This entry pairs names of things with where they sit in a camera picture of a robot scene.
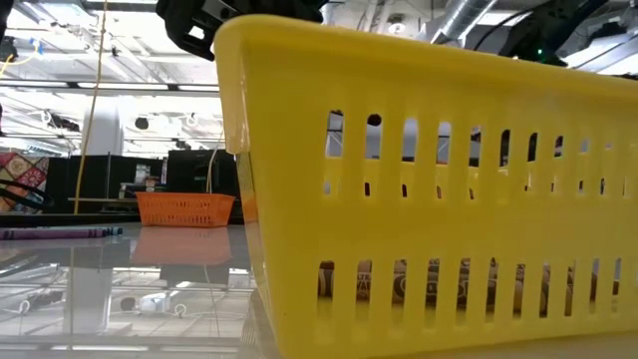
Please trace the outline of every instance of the orange plastic basket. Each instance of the orange plastic basket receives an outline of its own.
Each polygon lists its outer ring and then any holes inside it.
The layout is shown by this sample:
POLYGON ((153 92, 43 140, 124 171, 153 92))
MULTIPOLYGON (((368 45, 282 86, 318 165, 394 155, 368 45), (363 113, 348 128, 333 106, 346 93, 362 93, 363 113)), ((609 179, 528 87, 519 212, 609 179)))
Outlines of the orange plastic basket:
POLYGON ((235 197, 215 193, 137 192, 143 225, 228 225, 235 197))

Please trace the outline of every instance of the reflective table surface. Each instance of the reflective table surface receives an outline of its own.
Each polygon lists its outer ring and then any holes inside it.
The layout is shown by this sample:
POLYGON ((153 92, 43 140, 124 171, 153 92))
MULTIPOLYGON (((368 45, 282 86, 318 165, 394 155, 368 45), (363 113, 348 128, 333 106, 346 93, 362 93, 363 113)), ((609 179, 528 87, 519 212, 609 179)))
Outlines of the reflective table surface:
MULTIPOLYGON (((243 226, 0 241, 0 358, 281 358, 243 226)), ((638 335, 401 357, 635 358, 638 335)))

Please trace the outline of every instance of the yellow plastic basket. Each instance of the yellow plastic basket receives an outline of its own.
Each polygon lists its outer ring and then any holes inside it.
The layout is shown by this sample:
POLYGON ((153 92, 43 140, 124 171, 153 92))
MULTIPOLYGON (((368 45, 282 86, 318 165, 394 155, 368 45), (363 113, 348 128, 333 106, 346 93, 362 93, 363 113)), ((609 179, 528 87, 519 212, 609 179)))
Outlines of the yellow plastic basket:
POLYGON ((398 355, 638 329, 637 84, 267 16, 224 25, 215 53, 253 268, 284 357, 398 355), (344 114, 343 154, 326 157, 334 110, 344 114), (383 124, 378 160, 365 160, 371 114, 383 124), (402 162, 407 119, 418 125, 413 163, 402 162), (436 165, 443 122, 452 128, 446 166, 436 165), (475 127, 479 166, 469 168, 475 127), (508 165, 500 168, 505 130, 508 165), (433 313, 425 305, 431 259, 441 263, 433 313), (462 259, 471 270, 459 320, 462 259), (369 303, 356 300, 362 260, 373 264, 369 303), (403 304, 392 303, 396 260, 408 268, 403 304), (495 307, 486 315, 493 260, 495 307), (317 298, 322 261, 334 262, 332 299, 317 298), (546 317, 538 309, 545 267, 546 317), (575 276, 565 315, 568 268, 575 276))

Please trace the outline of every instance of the colorful poster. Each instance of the colorful poster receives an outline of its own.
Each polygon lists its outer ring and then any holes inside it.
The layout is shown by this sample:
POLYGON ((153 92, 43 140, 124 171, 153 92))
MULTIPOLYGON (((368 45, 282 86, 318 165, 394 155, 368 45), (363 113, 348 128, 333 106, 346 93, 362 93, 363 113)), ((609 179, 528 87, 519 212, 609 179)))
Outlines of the colorful poster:
MULTIPOLYGON (((1 180, 12 180, 44 190, 47 184, 48 169, 49 158, 46 157, 24 157, 18 154, 0 154, 1 180)), ((38 196, 19 187, 6 184, 0 184, 0 187, 35 201, 41 200, 38 196)), ((0 212, 5 211, 19 211, 31 214, 40 212, 38 209, 16 203, 8 198, 0 197, 0 212)))

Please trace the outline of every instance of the white pillar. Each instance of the white pillar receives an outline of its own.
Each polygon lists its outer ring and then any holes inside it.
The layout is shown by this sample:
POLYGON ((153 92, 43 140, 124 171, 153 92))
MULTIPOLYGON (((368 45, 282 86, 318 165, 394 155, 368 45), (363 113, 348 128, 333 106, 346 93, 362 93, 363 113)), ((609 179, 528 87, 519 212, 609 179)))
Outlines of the white pillar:
MULTIPOLYGON (((82 125, 82 138, 86 139, 91 103, 88 104, 82 125)), ((124 151, 124 126, 135 117, 131 102, 117 97, 100 97, 91 126, 87 155, 122 155, 124 151)))

